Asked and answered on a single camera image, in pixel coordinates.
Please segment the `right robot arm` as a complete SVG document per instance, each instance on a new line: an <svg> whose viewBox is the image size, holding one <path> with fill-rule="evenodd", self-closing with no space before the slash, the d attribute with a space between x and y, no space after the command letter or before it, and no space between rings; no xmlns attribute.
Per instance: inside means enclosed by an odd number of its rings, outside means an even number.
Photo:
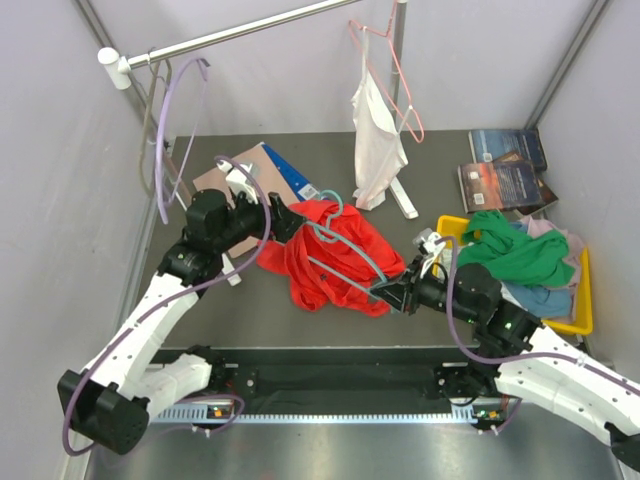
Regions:
<svg viewBox="0 0 640 480"><path fill-rule="evenodd" d="M415 259L372 289L407 314L429 307L450 324L473 325L476 350L465 349L466 380L476 394L494 391L545 409L590 433L633 470L639 468L639 385L575 348L538 317L503 299L482 265L451 268L441 280Z"/></svg>

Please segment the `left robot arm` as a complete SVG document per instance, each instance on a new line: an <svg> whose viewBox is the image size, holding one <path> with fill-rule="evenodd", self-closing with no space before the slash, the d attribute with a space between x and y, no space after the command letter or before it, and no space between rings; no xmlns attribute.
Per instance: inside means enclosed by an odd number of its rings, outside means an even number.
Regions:
<svg viewBox="0 0 640 480"><path fill-rule="evenodd" d="M147 368L179 320L223 280L224 253L250 237L285 243L306 222L276 193L251 201L244 192L226 196L216 189L196 193L185 218L180 239L115 337L80 372L59 379L65 434L126 455L164 410L199 391L220 394L227 374L205 347L186 350L154 373Z"/></svg>

